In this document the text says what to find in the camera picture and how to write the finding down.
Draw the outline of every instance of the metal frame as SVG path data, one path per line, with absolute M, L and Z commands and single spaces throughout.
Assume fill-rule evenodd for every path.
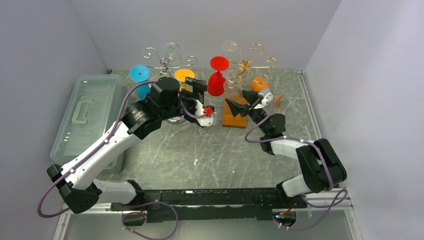
M 311 103 L 311 100 L 309 98 L 309 93 L 305 84 L 305 79 L 304 79 L 304 70 L 297 70 L 296 71 L 296 77 L 299 81 L 299 83 L 301 84 L 302 90 L 303 90 L 303 96 L 306 100 L 307 103 L 307 108 L 309 111 L 309 116 L 312 120 L 313 123 L 313 128 L 315 131 L 315 135 L 317 138 L 321 138 L 321 131 L 318 127 L 318 122 L 317 119 L 315 117 L 315 113 L 314 113 L 314 109 Z M 324 206 L 324 205 L 329 205 L 332 200 L 334 199 L 334 197 L 336 196 L 336 194 L 338 193 L 338 191 L 340 190 L 340 188 L 334 188 L 332 191 L 326 191 L 326 192 L 320 192 L 320 193 L 311 193 L 311 194 L 307 194 L 306 197 L 308 199 L 308 201 L 314 205 L 317 206 Z M 80 213 L 80 214 L 125 214 L 125 213 L 129 213 L 130 211 L 111 211 L 111 203 L 102 203 L 102 204 L 96 204 L 94 205 L 92 208 L 90 208 L 89 210 Z M 216 208 L 219 207 L 225 207 L 228 205 L 212 205 Z M 233 204 L 233 205 L 229 205 L 231 207 L 240 207 L 242 205 L 240 204 Z M 198 208 L 201 207 L 201 205 L 185 205 L 185 207 L 189 207 L 189 208 Z M 62 209 L 67 208 L 67 205 L 64 204 L 62 206 Z M 283 209 L 283 208 L 276 208 L 276 209 L 272 209 L 273 212 L 283 212 L 286 211 L 287 209 Z M 311 215 L 311 212 L 318 212 L 318 211 L 325 211 L 326 208 L 313 208 L 313 207 L 307 207 L 307 208 L 295 208 L 296 211 L 309 211 L 309 215 Z M 332 211 L 344 211 L 345 216 L 346 216 L 346 220 L 347 220 L 347 224 L 352 236 L 353 240 L 362 240 L 362 234 L 361 231 L 359 229 L 358 226 L 358 222 L 356 220 L 355 217 L 355 213 L 354 213 L 354 208 L 352 206 L 352 202 L 351 199 L 348 197 L 345 201 L 343 201 L 342 203 L 340 203 L 337 206 L 334 206 L 331 208 Z M 57 227 L 53 236 L 53 240 L 63 240 L 65 237 L 65 233 L 71 218 L 71 215 L 73 215 L 74 213 L 70 210 L 66 211 L 65 213 L 61 214 L 59 217 L 59 221 L 57 223 Z

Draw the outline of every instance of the table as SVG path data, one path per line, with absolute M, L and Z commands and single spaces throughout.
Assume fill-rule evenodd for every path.
M 274 112 L 286 116 L 285 134 L 306 140 L 318 139 L 298 72 L 292 69 L 255 70 L 258 71 L 253 71 L 254 76 L 260 73 L 269 76 L 271 91 L 276 96 L 284 95 Z M 193 71 L 199 80 L 208 80 L 214 72 L 212 69 Z M 128 70 L 112 73 L 120 74 L 130 87 L 135 85 L 128 77 Z M 152 70 L 150 76 L 158 74 Z M 248 90 L 249 83 L 245 83 L 243 89 Z M 129 103 L 137 100 L 134 92 Z M 217 125 L 201 128 L 189 122 L 179 125 L 163 122 L 160 129 L 125 152 L 120 173 L 101 173 L 97 178 L 112 182 L 131 179 L 147 190 L 222 189 L 274 187 L 300 173 L 297 160 L 269 155 L 259 144 L 244 141 L 247 130 L 254 125 L 250 118 L 246 129 L 222 127 L 222 96 L 205 94 L 204 104 L 215 106 Z M 255 129 L 250 139 L 261 136 L 263 133 Z

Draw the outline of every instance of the gray wall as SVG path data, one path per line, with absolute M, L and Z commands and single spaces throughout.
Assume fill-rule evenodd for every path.
M 75 77 L 105 72 L 68 0 L 0 2 L 0 239 L 52 239 L 58 218 L 36 212 L 49 154 Z M 62 202 L 53 191 L 44 210 Z
M 183 57 L 198 57 L 196 68 L 210 68 L 212 57 L 225 54 L 227 40 L 245 52 L 262 43 L 264 56 L 277 58 L 279 68 L 305 69 L 341 0 L 71 1 L 110 69 L 157 65 L 143 50 L 163 50 L 171 41 Z
M 343 0 L 306 68 L 365 239 L 422 239 L 424 2 Z

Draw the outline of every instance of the plastic container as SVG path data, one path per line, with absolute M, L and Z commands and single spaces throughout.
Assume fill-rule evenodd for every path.
M 128 87 L 118 74 L 78 77 L 50 153 L 51 159 L 64 165 L 99 139 L 116 120 L 127 92 Z M 120 172 L 123 155 L 103 172 Z

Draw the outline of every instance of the wall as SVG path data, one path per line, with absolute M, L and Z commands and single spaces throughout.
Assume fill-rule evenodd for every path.
M 212 57 L 225 54 L 221 44 L 227 40 L 245 52 L 262 43 L 264 56 L 277 58 L 279 68 L 305 69 L 341 0 L 71 1 L 110 69 L 157 66 L 143 50 L 164 51 L 171 41 L 184 58 L 198 58 L 196 68 L 210 68 Z M 264 59 L 255 62 L 263 66 Z
M 52 239 L 58 218 L 38 217 L 46 169 L 80 74 L 106 67 L 68 0 L 0 2 L 0 239 Z M 53 191 L 44 211 L 60 209 Z
M 365 239 L 422 239 L 424 3 L 343 0 L 307 68 Z

